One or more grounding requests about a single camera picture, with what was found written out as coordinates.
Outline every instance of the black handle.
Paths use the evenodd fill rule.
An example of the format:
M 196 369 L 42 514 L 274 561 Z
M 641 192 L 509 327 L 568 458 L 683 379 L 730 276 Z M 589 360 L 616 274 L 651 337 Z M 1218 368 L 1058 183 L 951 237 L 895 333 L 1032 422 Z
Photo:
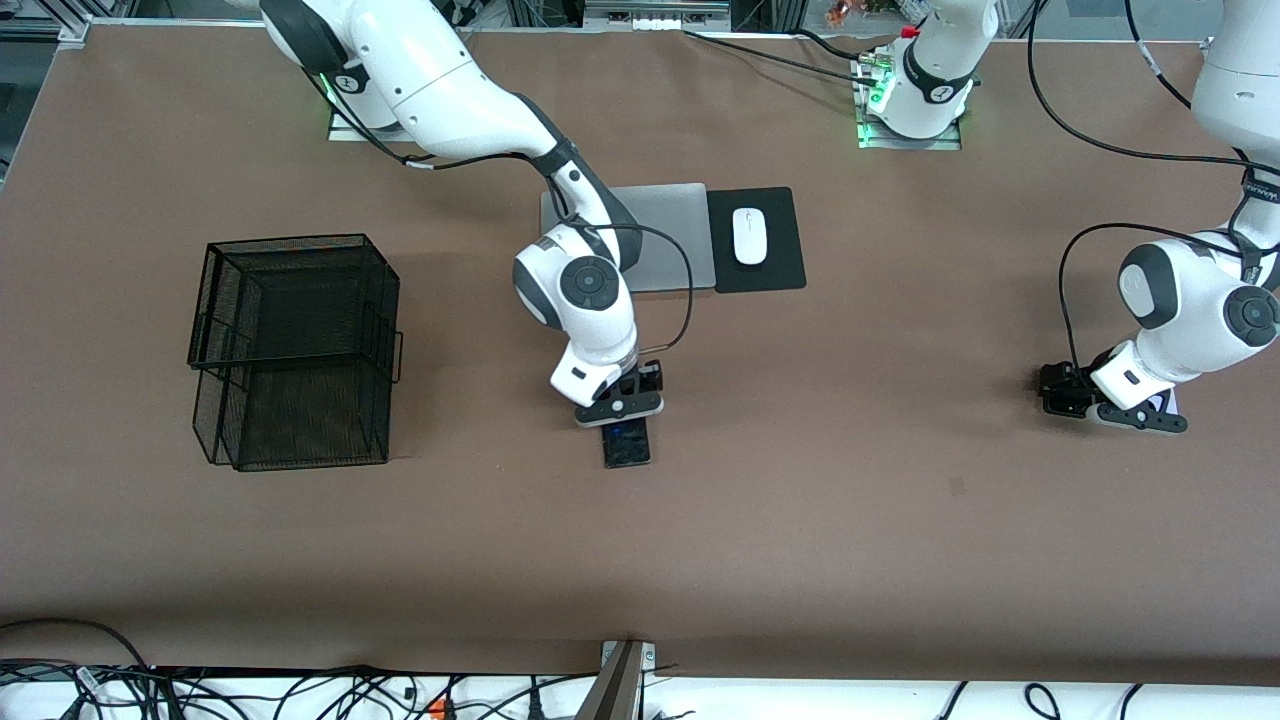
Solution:
M 392 384 L 399 382 L 401 370 L 404 369 L 404 333 L 396 331 L 396 345 L 398 350 L 396 351 L 396 373 L 392 375 Z

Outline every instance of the table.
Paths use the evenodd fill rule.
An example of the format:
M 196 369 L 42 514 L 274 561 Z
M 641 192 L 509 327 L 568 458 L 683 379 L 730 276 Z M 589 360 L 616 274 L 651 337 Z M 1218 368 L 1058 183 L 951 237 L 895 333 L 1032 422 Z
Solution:
M 605 471 L 547 383 L 562 337 L 509 287 L 535 173 L 323 141 L 323 101 L 257 28 L 96 27 L 0 195 L 0 616 L 92 616 L 161 664 L 552 673 L 639 634 L 691 674 L 1276 683 L 1280 354 L 1185 386 L 1176 439 L 1044 416 L 1029 387 L 1066 354 L 1066 240 L 1217 224 L 1235 170 L 1071 140 L 1016 42 L 983 61 L 964 150 L 925 154 L 859 150 L 840 81 L 676 33 L 472 45 L 612 184 L 790 186 L 808 288 L 699 297 L 654 462 Z M 1194 47 L 1157 50 L 1189 88 Z M 1225 151 L 1133 47 L 1037 55 L 1087 132 Z M 206 465 L 201 249 L 334 232 L 403 279 L 393 461 Z M 1073 256 L 1083 355 L 1135 329 L 1115 273 L 1143 240 Z M 639 300 L 644 338 L 682 301 Z M 61 632 L 5 647 L 122 660 Z

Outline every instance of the black mesh basket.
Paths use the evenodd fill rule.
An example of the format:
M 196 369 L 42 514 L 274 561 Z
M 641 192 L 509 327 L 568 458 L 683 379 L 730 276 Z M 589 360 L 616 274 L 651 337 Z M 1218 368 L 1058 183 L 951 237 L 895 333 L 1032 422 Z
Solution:
M 210 245 L 187 356 L 209 461 L 385 462 L 398 299 L 399 278 L 362 234 Z

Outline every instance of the white computer mouse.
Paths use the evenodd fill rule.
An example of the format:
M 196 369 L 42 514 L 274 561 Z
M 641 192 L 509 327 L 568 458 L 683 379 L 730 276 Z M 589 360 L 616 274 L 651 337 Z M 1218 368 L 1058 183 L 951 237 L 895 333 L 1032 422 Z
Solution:
M 733 256 L 744 265 L 759 265 L 769 254 L 764 213 L 755 208 L 733 210 Z

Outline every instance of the metal mounting plate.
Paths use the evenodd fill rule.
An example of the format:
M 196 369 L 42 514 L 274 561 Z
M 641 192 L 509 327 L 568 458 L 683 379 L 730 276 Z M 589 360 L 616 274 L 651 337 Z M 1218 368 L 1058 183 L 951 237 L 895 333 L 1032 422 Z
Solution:
M 858 60 L 851 60 L 849 65 L 854 77 L 876 77 Z M 867 104 L 870 101 L 874 88 L 850 85 L 854 88 L 854 118 L 858 122 L 859 147 L 882 147 L 886 150 L 960 150 L 959 122 L 952 122 L 942 135 L 929 140 L 902 137 L 888 129 L 888 126 L 883 120 L 867 111 Z

